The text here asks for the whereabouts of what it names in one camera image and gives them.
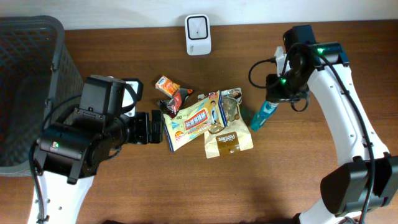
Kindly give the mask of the yellow wet wipes pack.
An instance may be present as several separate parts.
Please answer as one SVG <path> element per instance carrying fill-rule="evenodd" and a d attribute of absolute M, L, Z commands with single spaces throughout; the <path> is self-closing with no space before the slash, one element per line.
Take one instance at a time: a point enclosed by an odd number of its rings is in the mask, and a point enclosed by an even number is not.
<path fill-rule="evenodd" d="M 180 110 L 174 118 L 163 114 L 165 134 L 171 152 L 209 131 L 227 126 L 222 107 L 221 91 L 211 92 L 207 97 Z"/>

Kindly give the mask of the red black snack packet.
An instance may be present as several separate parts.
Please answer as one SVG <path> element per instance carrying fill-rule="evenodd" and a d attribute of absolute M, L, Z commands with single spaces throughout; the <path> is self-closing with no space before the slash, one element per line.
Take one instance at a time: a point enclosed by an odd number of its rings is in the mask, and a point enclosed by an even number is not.
<path fill-rule="evenodd" d="M 179 88 L 169 100 L 160 100 L 157 104 L 163 114 L 176 117 L 185 100 L 194 92 L 192 89 Z"/>

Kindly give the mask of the blue mouthwash bottle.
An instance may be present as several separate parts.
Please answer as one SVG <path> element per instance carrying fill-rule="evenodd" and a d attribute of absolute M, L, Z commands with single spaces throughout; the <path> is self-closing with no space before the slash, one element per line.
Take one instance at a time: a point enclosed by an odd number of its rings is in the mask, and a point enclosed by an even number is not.
<path fill-rule="evenodd" d="M 250 128 L 253 131 L 258 131 L 266 121 L 273 115 L 278 107 L 278 103 L 271 103 L 270 101 L 265 101 L 261 109 L 255 113 L 251 120 Z"/>

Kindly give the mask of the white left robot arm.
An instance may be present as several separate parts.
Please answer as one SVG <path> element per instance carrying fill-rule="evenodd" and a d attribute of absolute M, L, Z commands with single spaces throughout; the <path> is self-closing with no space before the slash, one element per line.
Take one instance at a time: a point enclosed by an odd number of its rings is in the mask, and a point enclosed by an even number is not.
<path fill-rule="evenodd" d="M 85 118 L 73 125 L 53 123 L 31 147 L 35 190 L 28 222 L 75 223 L 101 162 L 115 158 L 124 144 L 162 140 L 159 110 L 109 121 Z"/>

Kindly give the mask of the brown mushroom snack bag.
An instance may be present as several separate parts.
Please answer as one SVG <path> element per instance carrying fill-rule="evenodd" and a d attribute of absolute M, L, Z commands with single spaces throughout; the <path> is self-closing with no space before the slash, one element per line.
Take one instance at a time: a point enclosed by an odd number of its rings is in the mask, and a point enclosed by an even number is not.
<path fill-rule="evenodd" d="M 226 126 L 219 124 L 204 133 L 206 158 L 234 154 L 254 147 L 251 133 L 240 111 L 241 88 L 221 91 L 221 105 Z"/>

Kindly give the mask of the orange small tissue box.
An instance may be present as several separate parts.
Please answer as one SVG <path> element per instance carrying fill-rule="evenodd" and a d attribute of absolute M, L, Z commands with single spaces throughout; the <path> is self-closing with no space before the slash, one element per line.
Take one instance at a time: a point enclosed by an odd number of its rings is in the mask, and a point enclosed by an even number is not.
<path fill-rule="evenodd" d="M 166 76 L 162 76 L 155 84 L 155 88 L 172 98 L 180 88 L 180 85 L 173 82 Z"/>

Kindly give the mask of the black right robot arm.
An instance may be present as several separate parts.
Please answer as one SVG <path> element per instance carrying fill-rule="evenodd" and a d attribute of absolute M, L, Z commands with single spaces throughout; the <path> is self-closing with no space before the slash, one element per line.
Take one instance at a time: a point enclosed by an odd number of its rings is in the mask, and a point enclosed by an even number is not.
<path fill-rule="evenodd" d="M 337 42 L 316 41 L 309 25 L 283 35 L 275 52 L 266 99 L 295 104 L 314 95 L 333 137 L 338 168 L 320 183 L 320 199 L 296 214 L 295 223 L 364 222 L 366 214 L 390 204 L 397 192 L 397 158 L 372 127 L 353 85 L 348 57 Z"/>

